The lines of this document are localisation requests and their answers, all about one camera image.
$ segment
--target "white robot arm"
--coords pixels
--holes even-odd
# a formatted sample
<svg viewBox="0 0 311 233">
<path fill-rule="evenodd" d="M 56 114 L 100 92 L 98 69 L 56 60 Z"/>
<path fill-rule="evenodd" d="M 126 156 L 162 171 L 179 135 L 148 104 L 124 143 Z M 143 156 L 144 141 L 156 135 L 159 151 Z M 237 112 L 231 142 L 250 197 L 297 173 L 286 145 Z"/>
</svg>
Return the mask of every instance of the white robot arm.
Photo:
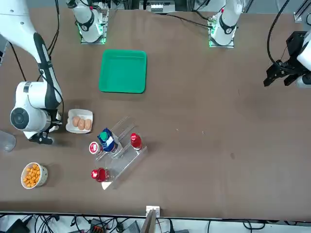
<svg viewBox="0 0 311 233">
<path fill-rule="evenodd" d="M 226 46 L 231 42 L 242 11 L 241 0 L 226 0 L 224 12 L 220 11 L 216 15 L 217 26 L 211 35 L 216 44 Z"/>
<path fill-rule="evenodd" d="M 16 103 L 10 115 L 11 123 L 23 130 L 29 140 L 51 144 L 52 139 L 47 137 L 47 133 L 62 124 L 57 113 L 62 93 L 44 40 L 34 29 L 25 0 L 2 1 L 0 22 L 0 34 L 29 52 L 43 76 L 42 82 L 18 84 Z"/>
<path fill-rule="evenodd" d="M 100 14 L 97 10 L 91 10 L 80 0 L 67 0 L 66 4 L 69 9 L 73 10 L 81 36 L 86 42 L 93 43 L 103 35 L 100 31 Z"/>
</svg>

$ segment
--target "white plate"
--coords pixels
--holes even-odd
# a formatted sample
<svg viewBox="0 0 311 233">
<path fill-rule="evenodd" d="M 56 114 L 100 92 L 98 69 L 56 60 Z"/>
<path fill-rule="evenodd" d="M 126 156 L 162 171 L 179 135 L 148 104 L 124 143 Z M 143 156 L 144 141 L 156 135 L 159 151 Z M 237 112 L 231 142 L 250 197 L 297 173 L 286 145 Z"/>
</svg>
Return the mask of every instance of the white plate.
<svg viewBox="0 0 311 233">
<path fill-rule="evenodd" d="M 78 127 L 74 127 L 72 124 L 72 118 L 78 116 L 79 118 L 86 120 L 90 119 L 92 121 L 93 125 L 93 113 L 89 110 L 85 109 L 70 109 L 68 112 L 68 119 L 67 119 L 67 125 L 66 125 L 66 130 L 71 133 L 88 133 L 91 132 L 92 126 L 90 130 L 79 130 Z"/>
</svg>

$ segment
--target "red bottle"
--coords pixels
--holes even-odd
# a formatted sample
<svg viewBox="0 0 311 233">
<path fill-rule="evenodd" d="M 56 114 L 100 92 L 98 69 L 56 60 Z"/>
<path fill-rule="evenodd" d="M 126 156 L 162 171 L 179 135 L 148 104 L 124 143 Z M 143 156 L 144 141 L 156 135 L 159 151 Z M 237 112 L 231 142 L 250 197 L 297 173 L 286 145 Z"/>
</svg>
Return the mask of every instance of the red bottle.
<svg viewBox="0 0 311 233">
<path fill-rule="evenodd" d="M 92 170 L 91 176 L 97 182 L 104 182 L 109 179 L 110 174 L 107 169 L 100 167 L 99 169 Z"/>
<path fill-rule="evenodd" d="M 141 150 L 142 149 L 141 137 L 138 134 L 136 134 L 136 133 L 131 134 L 131 145 L 135 150 Z"/>
</svg>

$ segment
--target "orange food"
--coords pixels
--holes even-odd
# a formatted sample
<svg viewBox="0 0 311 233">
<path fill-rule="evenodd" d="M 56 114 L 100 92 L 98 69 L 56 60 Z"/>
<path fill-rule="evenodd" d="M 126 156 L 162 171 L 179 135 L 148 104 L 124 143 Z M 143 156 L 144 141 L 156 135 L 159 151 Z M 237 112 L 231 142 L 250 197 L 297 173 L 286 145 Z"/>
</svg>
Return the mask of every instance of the orange food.
<svg viewBox="0 0 311 233">
<path fill-rule="evenodd" d="M 84 120 L 83 119 L 79 120 L 78 128 L 79 128 L 79 130 L 84 130 Z"/>
<path fill-rule="evenodd" d="M 74 116 L 73 119 L 72 119 L 72 125 L 74 127 L 78 127 L 79 121 L 80 121 L 80 118 L 78 116 Z"/>
<path fill-rule="evenodd" d="M 92 127 L 92 121 L 90 119 L 86 119 L 85 122 L 84 122 L 84 128 L 86 130 L 90 130 Z"/>
</svg>

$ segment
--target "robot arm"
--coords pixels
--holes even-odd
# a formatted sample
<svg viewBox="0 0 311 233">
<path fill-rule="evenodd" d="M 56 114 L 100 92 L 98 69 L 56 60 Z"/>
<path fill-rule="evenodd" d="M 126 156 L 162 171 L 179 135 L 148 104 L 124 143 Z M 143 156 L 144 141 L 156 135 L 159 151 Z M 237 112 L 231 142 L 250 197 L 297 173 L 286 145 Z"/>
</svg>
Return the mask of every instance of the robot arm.
<svg viewBox="0 0 311 233">
<path fill-rule="evenodd" d="M 55 77 L 43 38 L 31 23 L 25 0 L 3 1 L 0 4 L 0 34 L 27 52 L 37 61 L 42 82 L 21 82 L 16 89 L 16 103 L 11 111 L 13 126 L 23 130 L 26 137 L 39 143 L 50 144 L 50 138 L 42 138 L 42 132 L 54 130 L 57 107 L 61 103 L 61 90 Z"/>
<path fill-rule="evenodd" d="M 269 86 L 277 78 L 284 79 L 285 86 L 296 81 L 300 88 L 311 87 L 311 30 L 309 32 L 293 32 L 286 40 L 290 58 L 286 62 L 277 60 L 267 69 L 264 86 Z"/>
</svg>

